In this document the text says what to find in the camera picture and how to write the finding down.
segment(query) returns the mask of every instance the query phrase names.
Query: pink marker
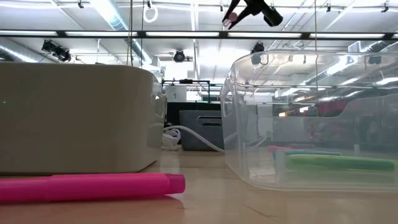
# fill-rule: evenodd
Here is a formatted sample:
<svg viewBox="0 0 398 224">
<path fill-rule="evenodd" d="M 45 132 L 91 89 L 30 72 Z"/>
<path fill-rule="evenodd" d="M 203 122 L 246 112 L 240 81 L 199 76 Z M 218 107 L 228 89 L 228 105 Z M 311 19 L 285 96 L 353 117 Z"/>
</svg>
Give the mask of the pink marker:
<svg viewBox="0 0 398 224">
<path fill-rule="evenodd" d="M 0 179 L 0 202 L 112 200 L 179 194 L 182 174 L 80 174 Z"/>
</svg>

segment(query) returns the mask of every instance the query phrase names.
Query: clear plastic bin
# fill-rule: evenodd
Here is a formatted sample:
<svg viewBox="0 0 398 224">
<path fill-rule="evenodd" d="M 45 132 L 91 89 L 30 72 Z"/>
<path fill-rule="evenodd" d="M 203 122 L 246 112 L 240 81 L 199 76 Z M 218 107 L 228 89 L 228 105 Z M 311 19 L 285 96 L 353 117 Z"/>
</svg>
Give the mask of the clear plastic bin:
<svg viewBox="0 0 398 224">
<path fill-rule="evenodd" d="M 259 52 L 221 89 L 227 164 L 284 190 L 398 190 L 398 54 Z"/>
</svg>

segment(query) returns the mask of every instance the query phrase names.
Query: power cord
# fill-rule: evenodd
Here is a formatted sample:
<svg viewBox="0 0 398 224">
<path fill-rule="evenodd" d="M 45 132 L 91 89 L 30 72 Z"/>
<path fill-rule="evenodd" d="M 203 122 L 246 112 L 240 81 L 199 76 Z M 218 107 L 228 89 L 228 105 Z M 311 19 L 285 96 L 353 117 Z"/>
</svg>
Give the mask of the power cord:
<svg viewBox="0 0 398 224">
<path fill-rule="evenodd" d="M 224 153 L 224 149 L 220 149 L 219 147 L 215 146 L 213 143 L 207 141 L 204 137 L 200 136 L 198 133 L 194 132 L 192 129 L 176 125 L 176 126 L 171 126 L 163 129 L 163 138 L 162 138 L 162 145 L 164 147 L 170 148 L 170 149 L 176 149 L 177 148 L 177 143 L 181 139 L 181 132 L 180 130 L 184 130 L 199 140 L 201 140 L 203 143 L 205 143 L 207 146 L 211 147 L 212 149 Z"/>
</svg>

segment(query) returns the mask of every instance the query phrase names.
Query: table surface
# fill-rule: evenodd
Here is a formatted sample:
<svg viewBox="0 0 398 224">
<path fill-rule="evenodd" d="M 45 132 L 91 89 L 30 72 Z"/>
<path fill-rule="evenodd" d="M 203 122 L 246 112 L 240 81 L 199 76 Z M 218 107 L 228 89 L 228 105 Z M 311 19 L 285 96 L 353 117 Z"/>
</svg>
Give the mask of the table surface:
<svg viewBox="0 0 398 224">
<path fill-rule="evenodd" d="M 219 152 L 163 151 L 144 172 L 182 173 L 184 194 L 0 205 L 0 223 L 395 223 L 398 194 L 287 192 L 243 182 Z"/>
</svg>

